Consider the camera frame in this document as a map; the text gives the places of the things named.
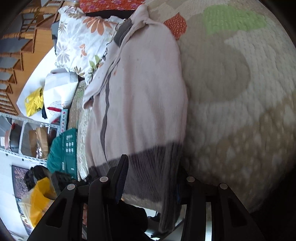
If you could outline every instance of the red polka dot patch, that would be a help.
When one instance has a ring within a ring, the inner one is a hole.
[[[178,40],[187,29],[186,20],[180,15],[180,13],[177,13],[172,18],[164,21],[164,25],[171,30],[176,40]]]

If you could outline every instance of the silver screw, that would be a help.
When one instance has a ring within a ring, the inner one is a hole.
[[[187,177],[186,180],[189,183],[193,183],[195,181],[195,178],[194,177]]]
[[[221,183],[220,188],[226,190],[228,188],[226,183]]]
[[[106,181],[108,181],[108,177],[101,177],[100,178],[100,181],[102,182],[102,183],[104,183],[104,182],[106,182]]]
[[[74,184],[69,184],[68,186],[67,186],[67,189],[68,190],[73,190],[75,188],[75,185]]]

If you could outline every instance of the white floral pillowcase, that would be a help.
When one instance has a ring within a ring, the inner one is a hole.
[[[109,19],[87,17],[80,8],[65,6],[61,14],[57,38],[57,67],[76,72],[92,80],[94,72],[102,66],[107,44],[115,35],[115,28],[124,20],[111,16]]]

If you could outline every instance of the white wall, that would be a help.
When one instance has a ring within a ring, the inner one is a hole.
[[[30,169],[32,162],[0,152],[0,217],[6,228],[20,236],[27,236],[15,201],[11,165]]]

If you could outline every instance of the white metal shelf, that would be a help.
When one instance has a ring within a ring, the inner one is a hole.
[[[0,148],[0,151],[7,154],[7,155],[15,156],[15,157],[18,157],[18,158],[23,159],[23,160],[36,162],[36,163],[38,163],[40,165],[46,166],[46,160],[39,159],[39,158],[34,158],[34,157],[31,157],[31,156],[26,156],[26,155],[22,154],[22,151],[21,151],[22,150],[22,140],[23,140],[25,125],[27,123],[29,123],[29,124],[39,125],[40,127],[48,127],[49,129],[54,128],[54,129],[57,130],[57,136],[59,136],[59,134],[60,134],[60,129],[61,129],[60,126],[55,125],[55,124],[49,124],[49,123],[45,123],[45,122],[35,121],[35,120],[29,119],[29,118],[9,115],[9,114],[5,114],[5,113],[2,113],[2,112],[0,112],[0,116],[3,116],[5,118],[11,118],[13,120],[22,121],[22,130],[21,130],[20,142],[19,142],[19,153],[15,153],[15,152],[12,152],[12,151],[5,150],[5,148]]]

